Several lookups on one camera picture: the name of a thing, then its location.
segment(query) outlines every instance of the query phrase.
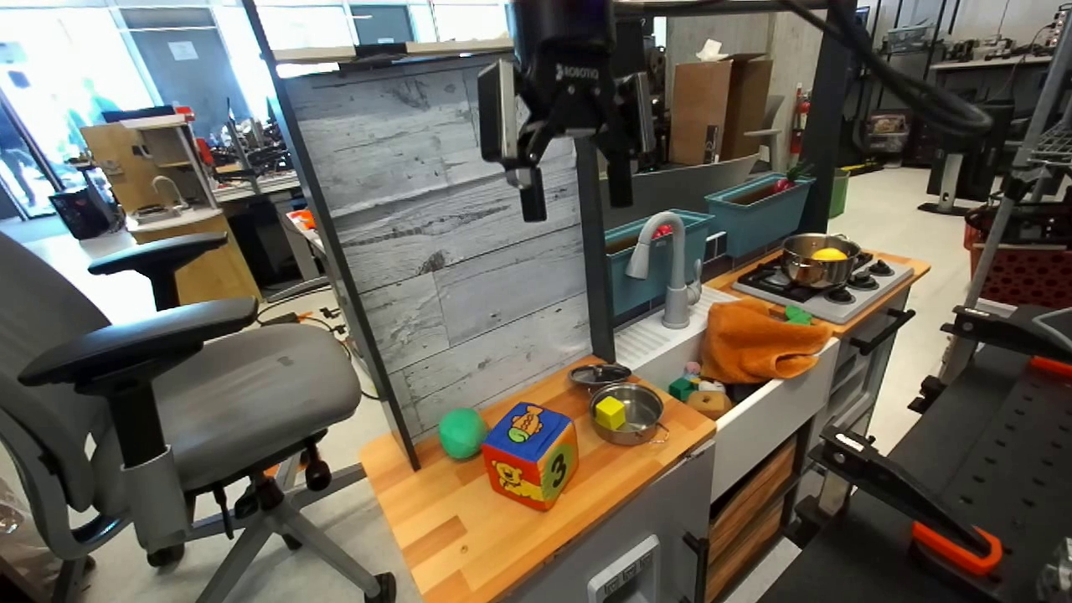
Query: faucet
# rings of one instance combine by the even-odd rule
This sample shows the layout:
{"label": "faucet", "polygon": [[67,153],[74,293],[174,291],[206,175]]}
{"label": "faucet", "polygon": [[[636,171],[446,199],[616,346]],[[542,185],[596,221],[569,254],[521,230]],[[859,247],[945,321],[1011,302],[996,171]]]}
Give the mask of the faucet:
{"label": "faucet", "polygon": [[690,293],[684,283],[684,221],[673,212],[661,212],[644,221],[638,238],[631,254],[631,278],[645,278],[648,266],[648,238],[656,234],[661,224],[673,228],[673,247],[669,247],[669,287],[667,287],[667,308],[663,308],[663,324],[667,329],[685,329],[690,324]]}

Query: cardboard box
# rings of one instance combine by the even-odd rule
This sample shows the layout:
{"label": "cardboard box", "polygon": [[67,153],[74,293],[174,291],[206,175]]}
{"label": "cardboard box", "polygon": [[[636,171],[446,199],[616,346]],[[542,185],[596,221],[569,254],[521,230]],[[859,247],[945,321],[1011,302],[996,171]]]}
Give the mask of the cardboard box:
{"label": "cardboard box", "polygon": [[763,141],[743,134],[768,129],[770,71],[775,65],[761,55],[733,56],[724,161],[761,152]]}
{"label": "cardboard box", "polygon": [[733,59],[679,65],[669,101],[669,164],[721,161]]}

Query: white cabinet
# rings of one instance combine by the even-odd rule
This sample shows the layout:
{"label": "white cabinet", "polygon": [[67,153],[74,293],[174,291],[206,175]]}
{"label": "white cabinet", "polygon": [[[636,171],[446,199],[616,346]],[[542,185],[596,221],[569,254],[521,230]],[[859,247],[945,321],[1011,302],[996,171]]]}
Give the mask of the white cabinet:
{"label": "white cabinet", "polygon": [[663,603],[702,601],[702,543],[710,530],[706,483],[713,448],[644,487],[619,512],[565,546],[532,578],[510,593],[511,603]]}
{"label": "white cabinet", "polygon": [[837,347],[832,339],[811,371],[794,381],[775,379],[715,420],[710,501],[827,404]]}

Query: toy stove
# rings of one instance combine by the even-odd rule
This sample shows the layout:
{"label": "toy stove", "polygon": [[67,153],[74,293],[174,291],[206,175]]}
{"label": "toy stove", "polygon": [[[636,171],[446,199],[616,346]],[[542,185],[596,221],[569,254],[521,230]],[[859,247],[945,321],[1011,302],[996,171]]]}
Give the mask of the toy stove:
{"label": "toy stove", "polygon": [[905,266],[889,266],[889,260],[877,260],[875,254],[857,254],[848,287],[817,291],[817,287],[794,283],[784,273],[779,258],[775,258],[740,273],[738,291],[747,291],[755,299],[768,299],[778,304],[796,304],[815,319],[845,324],[906,278],[912,278],[912,268]]}

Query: wall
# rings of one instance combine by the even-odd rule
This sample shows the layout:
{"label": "wall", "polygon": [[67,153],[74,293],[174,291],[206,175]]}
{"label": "wall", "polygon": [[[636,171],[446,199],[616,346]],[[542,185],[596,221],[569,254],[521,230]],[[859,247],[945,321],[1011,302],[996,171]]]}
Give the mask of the wall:
{"label": "wall", "polygon": [[571,145],[542,161],[550,218],[479,157],[490,59],[289,85],[341,260],[363,291],[402,420],[485,404],[588,350]]}
{"label": "wall", "polygon": [[721,39],[727,55],[768,55],[775,59],[770,96],[784,96],[778,128],[786,128],[796,88],[815,79],[822,29],[794,13],[676,18],[667,23],[667,72],[673,72],[673,65],[695,59],[706,37]]}
{"label": "wall", "polygon": [[[1011,37],[1017,44],[1028,44],[1047,21],[1052,13],[1068,2],[1068,0],[961,0],[956,39],[991,39],[991,37]],[[884,2],[881,10],[881,29],[895,23],[895,8]],[[913,21],[933,21],[939,0],[901,0],[901,23]]]}

